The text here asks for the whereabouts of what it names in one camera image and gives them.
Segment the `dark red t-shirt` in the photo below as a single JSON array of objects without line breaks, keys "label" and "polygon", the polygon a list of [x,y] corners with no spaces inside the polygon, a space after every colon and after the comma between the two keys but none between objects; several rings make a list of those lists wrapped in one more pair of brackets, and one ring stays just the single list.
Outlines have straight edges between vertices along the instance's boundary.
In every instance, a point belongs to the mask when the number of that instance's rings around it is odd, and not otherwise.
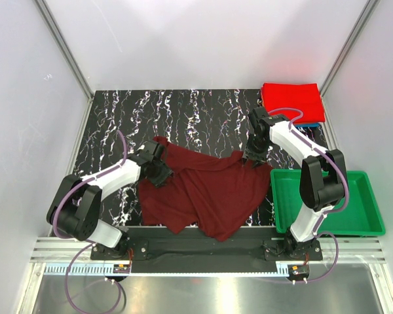
[{"label": "dark red t-shirt", "polygon": [[144,225],[161,224],[178,234],[197,224],[206,236],[225,241],[265,199],[269,164],[252,167],[238,150],[217,158],[177,146],[165,137],[154,140],[166,148],[163,156],[173,175],[160,188],[147,179],[139,182]]}]

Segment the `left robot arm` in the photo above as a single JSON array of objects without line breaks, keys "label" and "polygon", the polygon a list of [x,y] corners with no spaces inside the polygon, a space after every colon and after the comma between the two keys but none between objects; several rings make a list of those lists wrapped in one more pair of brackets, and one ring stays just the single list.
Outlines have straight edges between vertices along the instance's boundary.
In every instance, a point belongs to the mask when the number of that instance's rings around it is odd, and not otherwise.
[{"label": "left robot arm", "polygon": [[166,147],[147,141],[137,151],[91,175],[65,176],[50,205],[46,220],[54,234],[94,244],[93,259],[122,259],[131,253],[128,234],[100,218],[106,197],[142,179],[162,187],[173,171],[165,162]]}]

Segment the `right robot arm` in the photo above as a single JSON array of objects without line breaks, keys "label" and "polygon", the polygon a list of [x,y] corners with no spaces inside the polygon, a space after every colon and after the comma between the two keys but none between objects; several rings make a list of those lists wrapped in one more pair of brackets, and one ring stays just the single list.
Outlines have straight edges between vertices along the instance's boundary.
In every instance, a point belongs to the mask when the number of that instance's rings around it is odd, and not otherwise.
[{"label": "right robot arm", "polygon": [[253,132],[246,143],[243,162],[252,167],[267,162],[268,149],[275,144],[284,149],[301,167],[299,193],[302,206],[285,233],[283,253],[299,259],[312,247],[318,229],[330,213],[345,209],[349,188],[345,157],[338,150],[328,150],[302,134],[294,122],[303,117],[302,111],[293,119],[283,114],[271,115],[264,107],[253,109],[248,115]]}]

